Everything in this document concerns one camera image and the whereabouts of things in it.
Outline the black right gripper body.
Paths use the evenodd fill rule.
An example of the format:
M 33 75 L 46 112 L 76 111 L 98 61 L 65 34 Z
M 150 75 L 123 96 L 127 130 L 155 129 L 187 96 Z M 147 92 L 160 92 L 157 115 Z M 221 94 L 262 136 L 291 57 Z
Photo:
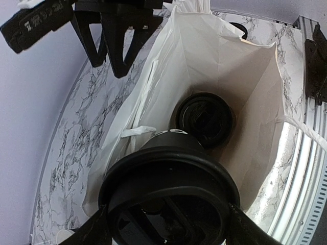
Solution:
M 138 10 L 161 9 L 164 3 L 173 1 L 76 1 L 75 11 L 125 13 Z

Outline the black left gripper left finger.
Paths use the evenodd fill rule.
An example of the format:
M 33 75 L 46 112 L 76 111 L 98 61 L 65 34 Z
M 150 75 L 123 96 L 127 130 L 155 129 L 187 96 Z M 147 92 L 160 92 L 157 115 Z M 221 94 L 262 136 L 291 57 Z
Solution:
M 72 236 L 61 242 L 63 245 L 112 245 L 112 236 L 107 224 L 106 205 L 99 210 Z

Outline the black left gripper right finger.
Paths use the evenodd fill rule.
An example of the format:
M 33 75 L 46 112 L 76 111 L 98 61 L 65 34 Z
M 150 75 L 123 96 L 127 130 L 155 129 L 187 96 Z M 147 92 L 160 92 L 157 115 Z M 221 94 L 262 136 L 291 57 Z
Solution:
M 240 208 L 229 204 L 230 222 L 226 244 L 230 245 L 282 245 L 257 226 Z

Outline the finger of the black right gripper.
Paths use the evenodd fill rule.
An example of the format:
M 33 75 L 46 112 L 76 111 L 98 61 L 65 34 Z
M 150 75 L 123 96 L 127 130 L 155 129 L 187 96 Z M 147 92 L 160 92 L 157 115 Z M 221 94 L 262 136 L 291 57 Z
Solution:
M 144 44 L 157 30 L 163 17 L 153 15 L 153 12 L 144 14 L 101 14 L 101 24 L 106 48 L 116 78 L 126 76 Z M 134 29 L 132 41 L 125 55 L 125 33 Z
M 99 49 L 93 40 L 90 25 L 100 24 L 100 13 L 89 11 L 75 11 L 71 24 L 81 41 L 92 67 L 99 67 L 106 61 L 107 48 L 102 33 L 100 35 Z

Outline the single black paper cup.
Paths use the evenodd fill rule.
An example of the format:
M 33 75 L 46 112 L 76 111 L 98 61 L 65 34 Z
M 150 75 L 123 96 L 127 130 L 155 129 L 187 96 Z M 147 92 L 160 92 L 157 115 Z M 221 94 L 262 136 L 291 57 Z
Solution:
M 200 92 L 187 97 L 178 107 L 175 124 L 194 136 L 205 149 L 224 144 L 231 135 L 234 118 L 221 97 Z
M 193 136 L 166 130 L 107 171 L 98 202 L 118 244 L 221 244 L 240 195 Z

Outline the brown paper takeout bag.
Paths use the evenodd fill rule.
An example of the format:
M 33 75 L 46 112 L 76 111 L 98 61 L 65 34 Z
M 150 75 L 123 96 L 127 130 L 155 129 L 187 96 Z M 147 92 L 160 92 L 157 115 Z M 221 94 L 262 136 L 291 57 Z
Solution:
M 269 23 L 260 36 L 187 2 L 171 9 L 136 87 L 123 103 L 88 175 L 83 211 L 98 209 L 105 171 L 139 150 L 156 133 L 189 134 L 232 176 L 248 210 L 278 159 L 284 125 L 304 132 L 323 149 L 326 140 L 300 121 L 288 85 L 300 84 L 303 69 L 292 73 L 283 58 L 301 58 L 299 31 Z

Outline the stack of black paper cups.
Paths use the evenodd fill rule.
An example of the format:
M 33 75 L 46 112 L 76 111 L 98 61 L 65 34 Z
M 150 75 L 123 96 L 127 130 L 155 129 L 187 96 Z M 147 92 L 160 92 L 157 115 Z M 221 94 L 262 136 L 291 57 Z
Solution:
M 60 244 L 74 235 L 73 230 L 59 230 L 56 235 L 56 244 Z

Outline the stack of black cup lids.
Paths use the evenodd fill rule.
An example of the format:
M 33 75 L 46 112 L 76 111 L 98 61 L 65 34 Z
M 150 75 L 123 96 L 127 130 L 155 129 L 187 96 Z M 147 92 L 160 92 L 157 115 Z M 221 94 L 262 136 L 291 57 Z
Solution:
M 248 30 L 242 24 L 237 22 L 230 22 L 230 24 L 241 30 L 244 33 L 242 39 L 247 40 Z

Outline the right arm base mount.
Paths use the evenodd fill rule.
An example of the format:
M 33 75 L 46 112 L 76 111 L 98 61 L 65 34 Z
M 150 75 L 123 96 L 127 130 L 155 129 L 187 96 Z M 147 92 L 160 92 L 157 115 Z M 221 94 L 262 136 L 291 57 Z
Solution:
M 315 99 L 315 104 L 326 103 L 326 37 L 316 24 L 313 40 L 305 40 L 306 97 Z

